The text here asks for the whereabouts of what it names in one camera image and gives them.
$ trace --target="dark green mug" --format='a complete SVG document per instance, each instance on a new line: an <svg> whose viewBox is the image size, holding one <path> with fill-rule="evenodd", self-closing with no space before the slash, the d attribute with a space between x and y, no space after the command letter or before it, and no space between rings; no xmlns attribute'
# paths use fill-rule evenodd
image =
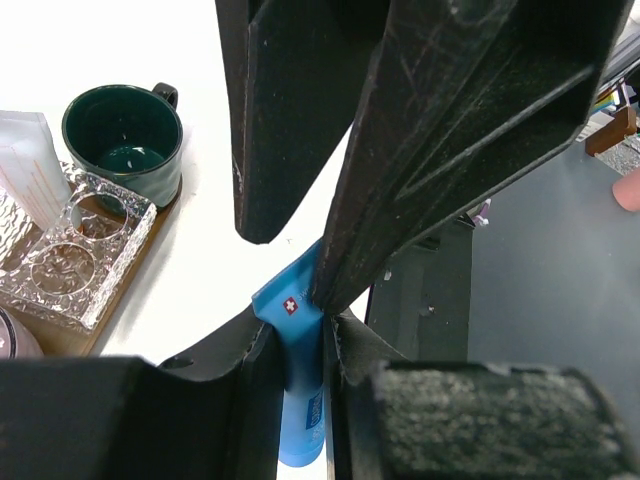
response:
<svg viewBox="0 0 640 480"><path fill-rule="evenodd" d="M153 91L105 85L71 102L62 136L80 168L163 208L180 185L182 123L177 105L178 91L164 83Z"/></svg>

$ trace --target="clear plastic tray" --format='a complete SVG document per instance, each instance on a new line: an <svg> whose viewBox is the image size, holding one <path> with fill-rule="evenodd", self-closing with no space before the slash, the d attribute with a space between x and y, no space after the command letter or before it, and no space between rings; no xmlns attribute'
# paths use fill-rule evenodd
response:
<svg viewBox="0 0 640 480"><path fill-rule="evenodd" d="M63 168L75 191L47 231L0 190L0 303L90 334L147 240L156 207L96 175ZM105 202L122 215L110 214ZM71 224L75 208L82 231Z"/></svg>

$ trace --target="white tabletop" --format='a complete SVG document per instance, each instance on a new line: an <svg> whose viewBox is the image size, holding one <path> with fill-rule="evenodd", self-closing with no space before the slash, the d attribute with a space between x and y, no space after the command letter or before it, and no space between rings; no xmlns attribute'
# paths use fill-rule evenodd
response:
<svg viewBox="0 0 640 480"><path fill-rule="evenodd" d="M249 244L234 229L214 0L7 1L2 19L0 108L43 112L60 158L68 157L62 115L76 95L104 84L152 88L157 82L180 93L182 197L98 353L140 355L155 364L189 347L244 309L251 294L322 235L345 140L270 245ZM356 313L365 305L363 295ZM324 472L322 455L305 471L282 468L279 478L323 478Z"/></svg>

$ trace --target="red cross logo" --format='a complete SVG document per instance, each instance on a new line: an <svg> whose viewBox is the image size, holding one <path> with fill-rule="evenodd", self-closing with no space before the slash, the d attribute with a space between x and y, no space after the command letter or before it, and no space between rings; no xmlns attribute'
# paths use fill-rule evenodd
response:
<svg viewBox="0 0 640 480"><path fill-rule="evenodd" d="M284 309L287 311L289 315L293 315L294 313L296 313L296 310L298 309L298 304L293 299L293 297L287 298L287 300L283 303L283 305L284 305Z"/></svg>

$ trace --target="wooden tray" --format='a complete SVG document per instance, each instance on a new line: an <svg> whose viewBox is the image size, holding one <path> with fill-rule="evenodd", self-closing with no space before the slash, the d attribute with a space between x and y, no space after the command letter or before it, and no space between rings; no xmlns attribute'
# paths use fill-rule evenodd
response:
<svg viewBox="0 0 640 480"><path fill-rule="evenodd" d="M120 299L131 285L131 282L140 269L142 262L147 256L147 253L149 253L149 250L151 249L151 246L158 236L158 233L162 229L162 226L165 224L165 222L171 215L171 212L178 204L181 193L182 180L180 181L180 186L178 188L176 198L164 210L158 212L156 220L151 227L151 230L149 231L149 237L147 238L147 241L140 248L138 257L134 260L131 268L118 286L118 290L111 299L109 305L107 305L107 308L105 309L102 317L100 318L100 321L98 322L98 326L93 332L91 332L91 334L83 335L80 332L76 332L74 330L67 329L50 322L46 322L24 312L20 312L15 309L8 309L11 311L11 314L20 322L22 322L23 325L27 327L33 334L33 336L36 337L36 340L38 340L38 343L40 344L40 347L42 348L42 351L45 355L86 356L89 354L91 348L98 340L98 337L109 323L111 315L113 315L113 312L120 303ZM107 213L95 201L82 203L81 206L86 210L90 210L92 212L99 213L100 215L117 220L117 218L114 218L113 215Z"/></svg>

